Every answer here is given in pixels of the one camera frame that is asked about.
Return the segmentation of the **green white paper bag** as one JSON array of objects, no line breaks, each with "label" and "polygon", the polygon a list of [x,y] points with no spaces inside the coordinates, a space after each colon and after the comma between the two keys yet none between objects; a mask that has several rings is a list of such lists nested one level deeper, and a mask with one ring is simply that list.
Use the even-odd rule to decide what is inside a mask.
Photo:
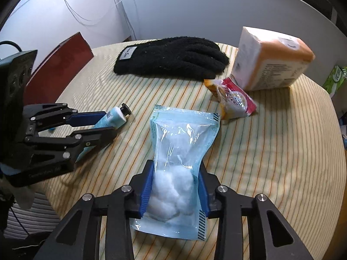
[{"label": "green white paper bag", "polygon": [[346,82],[346,66],[335,65],[322,87],[332,98],[344,82]]}]

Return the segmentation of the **red snack packet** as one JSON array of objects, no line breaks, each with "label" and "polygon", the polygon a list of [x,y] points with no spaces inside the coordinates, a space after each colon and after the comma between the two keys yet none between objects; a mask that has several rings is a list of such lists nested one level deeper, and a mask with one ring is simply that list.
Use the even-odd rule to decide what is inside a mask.
[{"label": "red snack packet", "polygon": [[217,98],[222,120],[248,117],[257,109],[251,97],[231,78],[205,79],[204,85]]}]

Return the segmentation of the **orange white tissue pack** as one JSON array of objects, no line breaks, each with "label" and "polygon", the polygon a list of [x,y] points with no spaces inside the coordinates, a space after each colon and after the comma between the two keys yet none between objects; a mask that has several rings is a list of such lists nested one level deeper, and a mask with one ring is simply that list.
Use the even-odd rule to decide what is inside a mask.
[{"label": "orange white tissue pack", "polygon": [[244,91],[285,88],[314,59],[313,51],[297,37],[244,26],[231,75]]}]

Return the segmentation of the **black fuzzy glove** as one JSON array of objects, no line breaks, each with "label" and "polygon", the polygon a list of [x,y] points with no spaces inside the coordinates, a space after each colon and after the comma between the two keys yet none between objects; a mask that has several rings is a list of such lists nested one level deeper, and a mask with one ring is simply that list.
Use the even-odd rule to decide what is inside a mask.
[{"label": "black fuzzy glove", "polygon": [[117,75],[214,79],[229,65],[229,58],[213,41],[180,36],[125,47],[116,59]]}]

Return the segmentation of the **white radiator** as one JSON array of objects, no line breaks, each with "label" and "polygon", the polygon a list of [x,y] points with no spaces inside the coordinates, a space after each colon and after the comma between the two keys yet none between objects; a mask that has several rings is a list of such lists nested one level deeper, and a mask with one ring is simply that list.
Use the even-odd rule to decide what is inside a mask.
[{"label": "white radiator", "polygon": [[31,209],[20,209],[15,203],[9,210],[5,238],[25,239],[28,234],[51,232],[60,222],[50,202],[42,193],[35,193]]}]

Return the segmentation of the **cotton balls plastic bag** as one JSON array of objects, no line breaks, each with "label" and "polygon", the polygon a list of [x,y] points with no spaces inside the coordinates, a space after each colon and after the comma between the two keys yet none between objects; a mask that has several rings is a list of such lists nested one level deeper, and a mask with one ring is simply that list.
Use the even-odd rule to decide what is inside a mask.
[{"label": "cotton balls plastic bag", "polygon": [[131,227],[161,237],[205,240],[198,196],[202,159],[220,126],[217,113],[155,105],[150,118],[154,173],[148,205]]}]

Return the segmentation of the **dark red cardboard box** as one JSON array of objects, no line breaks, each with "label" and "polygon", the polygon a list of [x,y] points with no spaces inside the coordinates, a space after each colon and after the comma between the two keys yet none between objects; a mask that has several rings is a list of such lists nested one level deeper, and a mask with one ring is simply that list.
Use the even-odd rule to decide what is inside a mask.
[{"label": "dark red cardboard box", "polygon": [[56,102],[92,58],[92,50],[80,32],[64,40],[35,69],[25,88],[24,104]]}]

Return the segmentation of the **light blue cream tube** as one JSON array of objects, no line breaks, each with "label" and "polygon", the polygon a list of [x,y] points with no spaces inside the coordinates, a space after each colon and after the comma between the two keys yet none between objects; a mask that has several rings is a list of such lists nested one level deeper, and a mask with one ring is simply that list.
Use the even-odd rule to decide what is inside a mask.
[{"label": "light blue cream tube", "polygon": [[91,151],[99,152],[108,146],[117,135],[117,129],[127,122],[127,116],[132,114],[130,108],[125,104],[120,107],[113,107],[90,129],[81,130],[75,134],[77,140],[83,142],[83,150],[77,157],[76,162],[80,162]]}]

